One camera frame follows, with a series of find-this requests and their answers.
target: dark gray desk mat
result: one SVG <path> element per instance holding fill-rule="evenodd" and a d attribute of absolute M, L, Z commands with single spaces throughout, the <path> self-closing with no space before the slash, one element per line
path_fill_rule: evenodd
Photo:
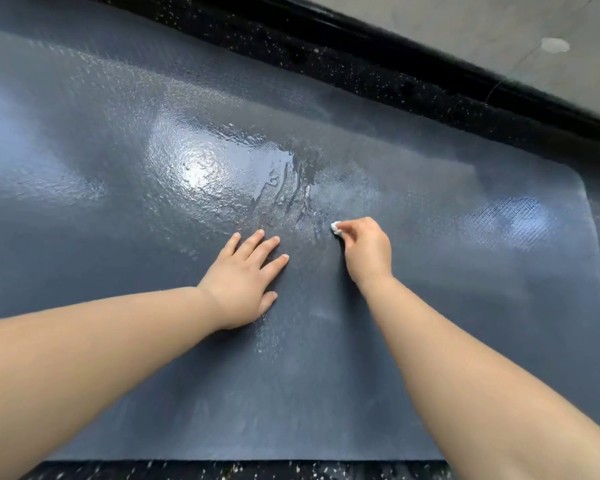
<path fill-rule="evenodd" d="M 439 458 L 329 231 L 363 215 L 402 282 L 600 423 L 572 170 L 104 6 L 0 0 L 0 317 L 195 285 L 236 229 L 291 256 L 266 317 L 55 458 Z"/>

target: forearm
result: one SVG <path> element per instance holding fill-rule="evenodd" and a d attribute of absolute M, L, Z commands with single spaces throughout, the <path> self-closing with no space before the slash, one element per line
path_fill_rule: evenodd
<path fill-rule="evenodd" d="M 0 320 L 0 479 L 23 474 L 211 333 L 214 307 L 181 288 Z"/>
<path fill-rule="evenodd" d="M 461 477 L 600 477 L 600 428 L 394 279 L 362 290 L 416 410 Z"/>

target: white speckle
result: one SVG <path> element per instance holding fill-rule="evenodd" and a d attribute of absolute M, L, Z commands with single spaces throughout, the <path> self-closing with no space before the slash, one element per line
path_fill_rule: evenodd
<path fill-rule="evenodd" d="M 342 237 L 342 231 L 336 227 L 336 225 L 340 224 L 340 221 L 336 221 L 331 224 L 331 232 L 336 234 L 337 236 Z"/>
<path fill-rule="evenodd" d="M 550 54 L 559 54 L 560 52 L 567 52 L 571 46 L 567 40 L 561 38 L 544 38 L 540 45 L 542 50 L 549 52 Z"/>

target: person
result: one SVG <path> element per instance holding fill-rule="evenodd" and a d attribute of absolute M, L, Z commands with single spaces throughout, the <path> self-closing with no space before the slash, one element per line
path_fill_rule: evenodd
<path fill-rule="evenodd" d="M 464 332 L 392 275 L 369 218 L 338 224 L 367 300 L 428 432 L 462 479 L 600 479 L 600 427 Z M 163 365 L 278 297 L 280 243 L 234 234 L 197 287 L 140 293 L 0 320 L 0 480 L 14 479 Z"/>

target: person's left arm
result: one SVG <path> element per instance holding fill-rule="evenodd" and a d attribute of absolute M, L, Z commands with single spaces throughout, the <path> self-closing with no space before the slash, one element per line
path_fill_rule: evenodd
<path fill-rule="evenodd" d="M 209 334 L 250 323 L 288 256 L 234 234 L 197 287 L 140 293 L 0 320 L 0 480 L 44 459 L 104 409 Z"/>

